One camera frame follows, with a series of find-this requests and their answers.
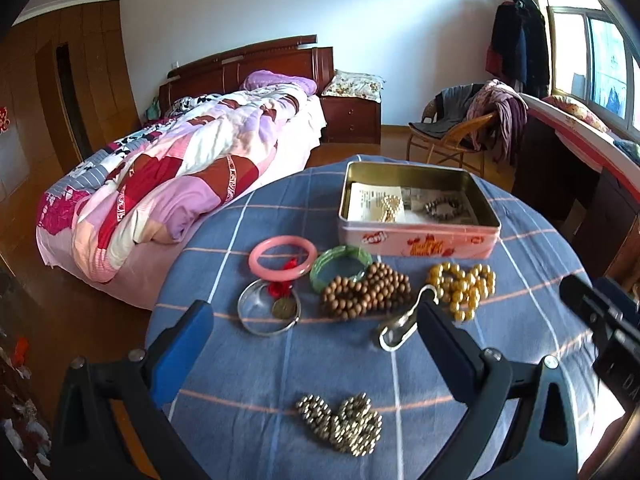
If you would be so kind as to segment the clothes on chair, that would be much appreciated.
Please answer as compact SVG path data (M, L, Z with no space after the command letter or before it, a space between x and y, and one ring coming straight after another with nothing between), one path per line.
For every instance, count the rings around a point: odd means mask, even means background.
M491 79L446 88L436 94L433 100L436 102L437 116L424 130L436 138L464 120L496 110L499 116L497 127L486 133L472 133L471 143L477 150L482 148L484 155L491 154L495 162L516 165L526 127L528 106L512 87L498 79Z

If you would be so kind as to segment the clear glass bangle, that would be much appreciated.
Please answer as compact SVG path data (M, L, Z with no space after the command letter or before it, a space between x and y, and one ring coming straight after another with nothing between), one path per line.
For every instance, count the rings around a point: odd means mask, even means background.
M268 294L269 282L256 280L246 286L236 303L236 312L242 326L251 334L259 337L273 337L286 333L300 321L302 303L297 292L293 290L298 304L299 319L297 322L279 321L271 314L273 299Z

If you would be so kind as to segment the floral pillow on desk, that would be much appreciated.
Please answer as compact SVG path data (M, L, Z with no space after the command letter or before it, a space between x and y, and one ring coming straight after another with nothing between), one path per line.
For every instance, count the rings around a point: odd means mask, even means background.
M611 129L608 128L608 126L605 125L605 123L602 122L602 120L594 114L588 106L585 106L584 103L575 100L571 96L552 94L552 96L546 96L544 98L544 102L547 102L559 110L574 116L600 132L609 133L611 131Z

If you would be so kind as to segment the dark desk pink cover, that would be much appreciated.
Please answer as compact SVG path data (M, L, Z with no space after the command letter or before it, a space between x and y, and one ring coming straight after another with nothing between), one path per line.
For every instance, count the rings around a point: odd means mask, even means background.
M524 94L527 122L512 193L570 243L593 280L639 281L639 164L603 133Z

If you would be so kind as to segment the pink rectangular tin box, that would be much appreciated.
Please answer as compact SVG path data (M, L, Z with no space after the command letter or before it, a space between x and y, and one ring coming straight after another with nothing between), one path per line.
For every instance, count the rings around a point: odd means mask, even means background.
M338 239L372 255L486 259L501 223L472 174L400 162L349 162Z

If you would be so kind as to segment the red wooden nightstand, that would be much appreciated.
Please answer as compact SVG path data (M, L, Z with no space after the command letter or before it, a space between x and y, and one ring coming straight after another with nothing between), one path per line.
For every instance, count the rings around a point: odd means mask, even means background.
M359 98L322 96L324 143L380 144L381 104Z

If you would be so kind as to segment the floral cushion on nightstand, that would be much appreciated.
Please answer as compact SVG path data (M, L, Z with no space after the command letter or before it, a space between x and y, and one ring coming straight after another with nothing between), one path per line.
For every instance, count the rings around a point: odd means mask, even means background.
M362 99L379 103L385 80L373 74L336 70L333 78L323 89L322 96L336 98Z

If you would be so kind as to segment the window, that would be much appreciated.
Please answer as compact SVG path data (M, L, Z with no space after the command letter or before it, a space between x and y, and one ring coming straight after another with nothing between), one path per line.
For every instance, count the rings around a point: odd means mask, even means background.
M639 61L600 0L547 0L552 89L639 139Z

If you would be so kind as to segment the green jade bangle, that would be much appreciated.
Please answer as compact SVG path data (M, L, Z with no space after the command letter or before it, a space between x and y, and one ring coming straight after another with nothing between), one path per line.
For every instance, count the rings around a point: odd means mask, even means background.
M311 288L321 294L329 282L338 276L359 281L372 263L372 256L359 247L341 245L328 249L322 252L311 267Z

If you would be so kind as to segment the hanging dark coats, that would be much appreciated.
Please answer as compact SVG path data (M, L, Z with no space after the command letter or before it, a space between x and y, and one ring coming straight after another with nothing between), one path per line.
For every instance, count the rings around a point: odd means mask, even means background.
M546 20L534 0L505 1L498 6L485 70L518 91L542 99L551 74Z

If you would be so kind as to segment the wicker chair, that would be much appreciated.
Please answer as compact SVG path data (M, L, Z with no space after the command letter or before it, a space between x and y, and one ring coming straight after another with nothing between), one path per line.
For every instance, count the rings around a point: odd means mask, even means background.
M425 126L434 122L436 116L436 102L431 100L424 107L422 120L420 122L410 122L406 159L410 159L413 148L420 148L426 151L427 164L443 165L445 162L453 162L455 160L460 169L476 172L481 178L484 178L486 167L484 150L482 148L478 150L473 148L471 134L486 133L491 129L495 129L499 121L498 112L493 110L489 114L464 120L460 124L449 128L439 138L424 130Z

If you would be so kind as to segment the blue plaid tablecloth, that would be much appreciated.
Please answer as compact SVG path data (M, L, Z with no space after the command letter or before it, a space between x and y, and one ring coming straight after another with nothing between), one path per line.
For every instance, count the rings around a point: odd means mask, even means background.
M271 183L209 217L172 265L148 327L154 339L193 301L213 309L214 329L167 408L169 419L214 479L414 479L457 426L456 402L419 337L388 353L374 343L375 316L333 321L307 280L296 284L300 322L259 337L236 303L252 281L247 258L269 237L293 234L320 250L337 243L346 164L311 168ZM500 223L489 257L497 290L466 329L482 347L536 363L552 354L570 384L578 456L585 460L622 408L593 373L590 331L562 304L559 284L584 268L559 232L533 208L483 183ZM296 413L304 394L331 405L370 396L383 419L375 451L355 458L321 443Z

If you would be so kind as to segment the silver metal clip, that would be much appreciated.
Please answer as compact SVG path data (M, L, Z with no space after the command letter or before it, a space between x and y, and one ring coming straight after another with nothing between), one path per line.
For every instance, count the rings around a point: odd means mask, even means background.
M376 329L378 348L385 352L395 352L400 349L416 331L416 318L421 301L431 300L434 304L438 304L438 297L439 292L434 285L424 285L408 309L393 315L378 326Z

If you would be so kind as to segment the printed paper in tin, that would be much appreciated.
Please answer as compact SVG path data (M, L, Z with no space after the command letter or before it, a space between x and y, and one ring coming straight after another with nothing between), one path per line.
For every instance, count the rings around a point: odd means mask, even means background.
M477 216L462 192L353 183L343 217L351 222L470 224Z

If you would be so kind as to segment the purple pillow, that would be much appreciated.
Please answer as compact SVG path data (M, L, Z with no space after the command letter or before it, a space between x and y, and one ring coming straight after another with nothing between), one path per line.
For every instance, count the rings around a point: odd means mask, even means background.
M271 70L255 70L250 73L242 82L242 90L256 90L273 86L274 84L297 84L304 90L306 96L313 96L317 93L317 83L303 76L288 76L279 73L273 73Z

